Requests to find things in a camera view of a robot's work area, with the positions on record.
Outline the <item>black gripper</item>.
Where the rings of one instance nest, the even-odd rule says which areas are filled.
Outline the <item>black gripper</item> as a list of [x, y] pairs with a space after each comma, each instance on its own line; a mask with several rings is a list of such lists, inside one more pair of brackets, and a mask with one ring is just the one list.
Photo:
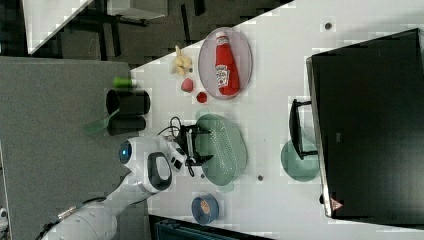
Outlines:
[[207, 156], [200, 156], [196, 160], [196, 154], [195, 154], [196, 134], [210, 134], [210, 133], [211, 131], [197, 125], [196, 126], [195, 125], [181, 126], [179, 133], [177, 135], [177, 142], [182, 148], [182, 150], [185, 152], [185, 154], [187, 155], [187, 160], [189, 161], [189, 165], [191, 166], [194, 166], [195, 164], [202, 165], [212, 158], [212, 155], [207, 155]]

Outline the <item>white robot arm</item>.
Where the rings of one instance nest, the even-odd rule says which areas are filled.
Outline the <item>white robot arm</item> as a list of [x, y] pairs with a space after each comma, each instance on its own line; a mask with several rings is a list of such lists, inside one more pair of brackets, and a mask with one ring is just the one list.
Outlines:
[[117, 232], [117, 217], [126, 208], [168, 189], [172, 173], [181, 166], [199, 166], [211, 158], [195, 150], [196, 137], [210, 133], [190, 125], [181, 126], [176, 136], [157, 134], [127, 139], [119, 149], [119, 161], [129, 173], [120, 185], [104, 198], [88, 200], [62, 212], [44, 226], [36, 240], [112, 240]]

